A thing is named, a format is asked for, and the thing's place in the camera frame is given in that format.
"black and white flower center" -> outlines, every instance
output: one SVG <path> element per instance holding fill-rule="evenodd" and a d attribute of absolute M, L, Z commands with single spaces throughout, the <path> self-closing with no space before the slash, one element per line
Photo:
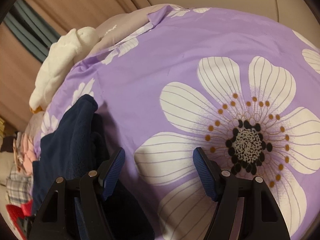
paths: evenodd
<path fill-rule="evenodd" d="M 261 166 L 265 160 L 263 151 L 271 152 L 273 147 L 271 143 L 266 144 L 263 140 L 260 124 L 256 123 L 252 126 L 247 120 L 238 121 L 238 127 L 232 131 L 233 137 L 226 140 L 228 154 L 234 164 L 231 172 L 236 175 L 243 168 L 246 172 L 255 175 L 257 166 Z"/>
<path fill-rule="evenodd" d="M 247 163 L 253 163 L 257 160 L 262 151 L 259 135 L 254 128 L 238 132 L 232 146 L 238 159 Z"/>

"plaid shirt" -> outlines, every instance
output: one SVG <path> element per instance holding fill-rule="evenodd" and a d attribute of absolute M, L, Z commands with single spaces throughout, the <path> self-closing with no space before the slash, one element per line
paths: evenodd
<path fill-rule="evenodd" d="M 21 204 L 25 204 L 31 200 L 32 197 L 29 191 L 32 183 L 33 177 L 24 177 L 14 165 L 6 185 L 10 204 L 20 207 Z"/>

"blue gripper pad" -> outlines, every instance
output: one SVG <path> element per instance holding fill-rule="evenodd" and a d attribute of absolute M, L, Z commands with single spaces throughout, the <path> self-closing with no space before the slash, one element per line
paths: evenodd
<path fill-rule="evenodd" d="M 198 148 L 193 150 L 192 158 L 206 195 L 213 201 L 217 201 L 218 194 L 215 191 L 215 179 L 212 177 L 211 172 L 207 164 L 204 162 Z"/>
<path fill-rule="evenodd" d="M 106 175 L 103 181 L 103 193 L 102 199 L 105 201 L 109 196 L 112 195 L 113 190 L 115 189 L 116 183 L 119 179 L 122 167 L 125 161 L 125 151 L 121 149 L 116 158 L 114 159 L 111 167 L 109 168 L 108 174 Z"/>

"black dot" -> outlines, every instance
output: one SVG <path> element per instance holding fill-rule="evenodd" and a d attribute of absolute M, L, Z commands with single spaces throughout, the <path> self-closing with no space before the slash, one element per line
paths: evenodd
<path fill-rule="evenodd" d="M 256 161 L 256 165 L 257 165 L 257 166 L 261 166 L 261 165 L 262 165 L 262 162 L 258 159 L 258 160 Z"/>
<path fill-rule="evenodd" d="M 237 161 L 238 161 L 237 155 L 233 155 L 233 156 L 231 157 L 231 161 L 232 161 L 233 164 L 236 164 Z"/>
<path fill-rule="evenodd" d="M 239 127 L 239 128 L 242 128 L 242 126 L 243 126 L 243 122 L 242 122 L 242 120 L 238 120 L 238 122 L 239 122 L 238 127 Z"/>
<path fill-rule="evenodd" d="M 237 134 L 239 133 L 239 130 L 237 128 L 234 128 L 232 130 L 232 133 L 233 133 L 234 136 L 237 136 Z"/>
<path fill-rule="evenodd" d="M 251 169 L 252 169 L 252 165 L 251 165 L 251 164 L 249 164 L 249 165 L 248 165 L 248 167 L 246 167 L 246 168 L 245 168 L 245 171 L 246 171 L 246 172 L 250 172 L 250 171 L 251 171 Z"/>
<path fill-rule="evenodd" d="M 248 167 L 248 163 L 245 162 L 245 161 L 242 161 L 242 162 L 241 162 L 241 165 L 242 165 L 242 167 L 244 167 L 244 168 Z"/>
<path fill-rule="evenodd" d="M 271 144 L 271 143 L 268 143 L 268 144 L 267 144 L 267 151 L 268 151 L 268 152 L 271 152 L 271 151 L 272 151 L 272 144 Z"/>
<path fill-rule="evenodd" d="M 232 146 L 232 141 L 231 140 L 227 140 L 226 141 L 226 147 L 230 148 Z"/>
<path fill-rule="evenodd" d="M 252 128 L 252 126 L 251 126 L 251 124 L 249 123 L 248 120 L 245 120 L 244 123 L 243 123 L 243 125 L 244 125 L 244 128 L 246 128 L 246 129 Z"/>
<path fill-rule="evenodd" d="M 256 165 L 253 165 L 252 169 L 251 169 L 251 174 L 256 175 L 256 173 L 257 173 L 257 167 L 256 167 Z"/>
<path fill-rule="evenodd" d="M 261 148 L 264 150 L 266 148 L 266 143 L 264 141 L 261 142 Z"/>
<path fill-rule="evenodd" d="M 256 125 L 255 125 L 255 130 L 257 131 L 257 132 L 260 132 L 261 131 L 261 126 L 260 126 L 260 124 L 258 124 L 258 123 L 256 123 Z"/>
<path fill-rule="evenodd" d="M 240 163 L 237 163 L 234 167 L 235 167 L 236 172 L 240 172 L 241 171 Z"/>
<path fill-rule="evenodd" d="M 264 162 L 264 153 L 263 152 L 261 152 L 260 154 L 259 154 L 259 160 L 261 161 L 261 162 Z"/>
<path fill-rule="evenodd" d="M 229 154 L 230 156 L 235 155 L 235 153 L 236 153 L 236 151 L 235 151 L 235 149 L 234 149 L 233 147 L 230 147 L 230 148 L 228 149 L 228 154 Z"/>
<path fill-rule="evenodd" d="M 235 170 L 235 167 L 234 167 L 234 166 L 231 168 L 231 173 L 232 173 L 233 175 L 237 175 L 237 172 L 236 172 L 236 170 Z"/>

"floral bedding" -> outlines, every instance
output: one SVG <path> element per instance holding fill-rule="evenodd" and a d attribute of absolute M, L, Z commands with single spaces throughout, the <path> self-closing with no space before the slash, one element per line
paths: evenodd
<path fill-rule="evenodd" d="M 201 146 L 222 169 L 261 176 L 298 240 L 320 210 L 320 54 L 268 18 L 218 8 L 166 6 L 122 42 L 76 64 L 44 115 L 54 131 L 92 95 L 121 181 L 156 239 L 203 239 L 216 203 L 192 161 Z M 241 221 L 240 199 L 231 239 Z"/>

